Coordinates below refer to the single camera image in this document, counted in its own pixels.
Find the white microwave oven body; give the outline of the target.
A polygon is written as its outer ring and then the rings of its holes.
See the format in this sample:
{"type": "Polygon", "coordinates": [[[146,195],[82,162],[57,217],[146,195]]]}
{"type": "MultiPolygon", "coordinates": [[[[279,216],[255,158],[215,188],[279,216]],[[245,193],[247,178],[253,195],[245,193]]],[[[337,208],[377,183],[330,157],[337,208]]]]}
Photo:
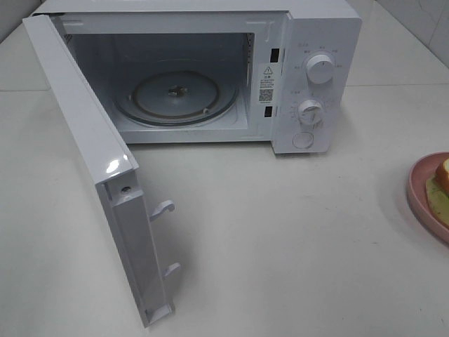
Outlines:
{"type": "Polygon", "coordinates": [[[37,15],[50,16],[125,143],[268,142],[277,154],[330,147],[362,23],[346,1],[45,1],[37,15]],[[334,75],[313,84],[305,62],[320,52],[333,56],[334,75]],[[269,62],[279,82],[262,105],[258,69],[269,62]],[[141,124],[116,107],[123,86],[176,70],[232,79],[238,97],[220,116],[178,127],[141,124]],[[298,119],[309,99],[324,108],[315,125],[298,119]],[[310,148],[293,146],[299,132],[314,135],[310,148]]]}

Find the round white door button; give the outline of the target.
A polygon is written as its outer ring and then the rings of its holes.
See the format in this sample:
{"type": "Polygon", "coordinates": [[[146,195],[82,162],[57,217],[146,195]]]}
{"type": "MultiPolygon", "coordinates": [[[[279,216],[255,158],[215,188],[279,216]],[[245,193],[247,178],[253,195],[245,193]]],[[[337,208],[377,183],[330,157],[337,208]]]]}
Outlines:
{"type": "Polygon", "coordinates": [[[292,144],[297,149],[308,149],[314,144],[314,135],[310,132],[299,132],[293,136],[292,144]]]}

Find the pink plate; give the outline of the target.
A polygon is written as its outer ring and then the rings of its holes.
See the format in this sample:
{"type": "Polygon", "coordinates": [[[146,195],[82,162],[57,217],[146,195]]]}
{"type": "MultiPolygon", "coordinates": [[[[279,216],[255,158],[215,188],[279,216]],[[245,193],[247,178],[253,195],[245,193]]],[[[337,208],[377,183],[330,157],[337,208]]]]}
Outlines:
{"type": "Polygon", "coordinates": [[[406,194],[410,210],[420,224],[433,236],[448,244],[448,226],[432,213],[426,193],[426,181],[444,159],[448,159],[448,152],[429,154],[416,161],[408,174],[406,194]]]}

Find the upper white power knob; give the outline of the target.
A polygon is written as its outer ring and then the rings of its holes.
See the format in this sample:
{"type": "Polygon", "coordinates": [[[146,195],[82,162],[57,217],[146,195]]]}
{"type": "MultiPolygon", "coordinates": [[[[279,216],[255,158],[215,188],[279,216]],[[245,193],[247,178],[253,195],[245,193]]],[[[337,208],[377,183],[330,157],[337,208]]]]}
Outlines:
{"type": "Polygon", "coordinates": [[[320,52],[311,55],[305,62],[306,75],[313,84],[324,84],[334,75],[335,61],[331,54],[320,52]]]}

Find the white warning label sticker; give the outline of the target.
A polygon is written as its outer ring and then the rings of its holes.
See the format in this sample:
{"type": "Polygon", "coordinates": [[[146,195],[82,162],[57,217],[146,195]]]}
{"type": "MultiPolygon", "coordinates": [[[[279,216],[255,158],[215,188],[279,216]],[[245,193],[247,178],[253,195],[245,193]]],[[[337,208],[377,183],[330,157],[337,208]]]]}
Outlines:
{"type": "Polygon", "coordinates": [[[262,63],[258,69],[257,102],[262,105],[272,104],[276,100],[279,82],[279,64],[262,63]]]}

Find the glass microwave turntable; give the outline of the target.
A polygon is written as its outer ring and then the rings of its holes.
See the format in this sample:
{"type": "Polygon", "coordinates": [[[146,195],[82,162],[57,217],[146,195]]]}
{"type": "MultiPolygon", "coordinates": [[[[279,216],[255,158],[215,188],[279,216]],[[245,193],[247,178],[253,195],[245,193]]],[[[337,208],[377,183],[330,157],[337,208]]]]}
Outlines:
{"type": "Polygon", "coordinates": [[[115,105],[129,119],[149,126],[200,124],[225,113],[239,94],[232,79],[215,79],[194,70],[153,74],[123,86],[115,105]]]}

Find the sandwich with white bread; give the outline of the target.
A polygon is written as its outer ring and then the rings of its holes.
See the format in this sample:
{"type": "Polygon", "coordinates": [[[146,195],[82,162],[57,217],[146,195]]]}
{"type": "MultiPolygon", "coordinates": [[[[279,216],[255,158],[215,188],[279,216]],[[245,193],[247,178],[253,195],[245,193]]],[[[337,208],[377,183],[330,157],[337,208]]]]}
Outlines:
{"type": "Polygon", "coordinates": [[[448,227],[448,159],[442,161],[426,181],[426,193],[434,217],[448,227]]]}

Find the white timer knob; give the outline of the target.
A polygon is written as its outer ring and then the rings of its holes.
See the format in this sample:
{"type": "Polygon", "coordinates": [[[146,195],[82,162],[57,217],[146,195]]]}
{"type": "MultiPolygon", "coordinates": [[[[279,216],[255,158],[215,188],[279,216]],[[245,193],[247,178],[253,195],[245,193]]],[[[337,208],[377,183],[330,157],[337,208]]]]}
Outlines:
{"type": "Polygon", "coordinates": [[[298,119],[302,124],[315,125],[322,120],[324,108],[317,100],[305,100],[298,106],[298,119]]]}

